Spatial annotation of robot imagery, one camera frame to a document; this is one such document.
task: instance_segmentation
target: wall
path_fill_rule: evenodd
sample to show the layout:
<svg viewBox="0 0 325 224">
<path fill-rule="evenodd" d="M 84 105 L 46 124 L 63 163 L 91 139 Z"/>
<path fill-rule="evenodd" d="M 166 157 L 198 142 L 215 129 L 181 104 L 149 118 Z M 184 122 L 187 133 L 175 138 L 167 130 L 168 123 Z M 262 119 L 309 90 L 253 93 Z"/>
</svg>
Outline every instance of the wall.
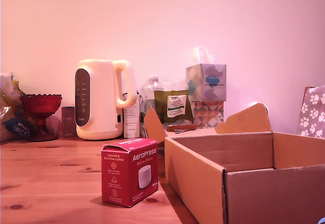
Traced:
<svg viewBox="0 0 325 224">
<path fill-rule="evenodd" d="M 74 103 L 86 58 L 127 59 L 137 85 L 185 79 L 196 45 L 227 64 L 228 117 L 260 101 L 273 130 L 296 131 L 304 87 L 322 85 L 325 0 L 1 0 L 1 72 L 27 93 Z"/>
</svg>

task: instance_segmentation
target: white kettle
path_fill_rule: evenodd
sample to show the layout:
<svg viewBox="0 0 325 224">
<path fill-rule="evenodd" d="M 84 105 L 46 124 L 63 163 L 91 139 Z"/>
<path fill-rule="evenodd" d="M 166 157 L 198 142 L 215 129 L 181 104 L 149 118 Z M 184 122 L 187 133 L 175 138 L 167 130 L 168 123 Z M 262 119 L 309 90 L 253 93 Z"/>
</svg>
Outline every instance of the white kettle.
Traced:
<svg viewBox="0 0 325 224">
<path fill-rule="evenodd" d="M 124 71 L 127 99 L 122 98 Z M 137 99 L 132 67 L 126 60 L 88 59 L 78 62 L 75 76 L 77 134 L 86 140 L 112 139 L 123 133 L 122 108 Z"/>
</svg>

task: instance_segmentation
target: water bottle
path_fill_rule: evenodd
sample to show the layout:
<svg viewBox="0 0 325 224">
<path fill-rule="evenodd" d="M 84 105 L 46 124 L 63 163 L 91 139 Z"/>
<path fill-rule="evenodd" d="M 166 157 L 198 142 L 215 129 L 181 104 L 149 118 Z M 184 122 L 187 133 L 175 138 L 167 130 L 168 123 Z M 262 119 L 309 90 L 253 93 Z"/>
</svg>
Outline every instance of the water bottle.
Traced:
<svg viewBox="0 0 325 224">
<path fill-rule="evenodd" d="M 154 109 L 154 91 L 164 90 L 161 83 L 159 83 L 158 76 L 150 76 L 148 82 L 144 86 L 144 95 L 146 100 L 145 112 L 147 112 L 150 107 Z"/>
</svg>

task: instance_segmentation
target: wooden table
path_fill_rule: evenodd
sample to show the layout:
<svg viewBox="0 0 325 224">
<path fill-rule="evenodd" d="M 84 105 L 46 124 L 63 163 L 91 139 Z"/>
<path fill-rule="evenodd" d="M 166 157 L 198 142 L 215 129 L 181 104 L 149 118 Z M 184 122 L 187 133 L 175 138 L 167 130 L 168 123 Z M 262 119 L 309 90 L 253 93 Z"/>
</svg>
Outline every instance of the wooden table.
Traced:
<svg viewBox="0 0 325 224">
<path fill-rule="evenodd" d="M 1 223 L 197 223 L 165 179 L 159 149 L 159 190 L 124 208 L 101 199 L 105 141 L 56 140 L 1 145 Z"/>
</svg>

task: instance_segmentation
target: green packet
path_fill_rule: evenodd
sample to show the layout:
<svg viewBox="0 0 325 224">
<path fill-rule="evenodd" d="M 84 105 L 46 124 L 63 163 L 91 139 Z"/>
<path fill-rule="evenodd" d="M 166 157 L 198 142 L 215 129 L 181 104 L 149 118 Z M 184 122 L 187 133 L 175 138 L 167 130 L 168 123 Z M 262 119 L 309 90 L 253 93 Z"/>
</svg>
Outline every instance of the green packet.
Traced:
<svg viewBox="0 0 325 224">
<path fill-rule="evenodd" d="M 177 120 L 194 121 L 188 90 L 154 91 L 154 107 L 162 124 Z"/>
</svg>

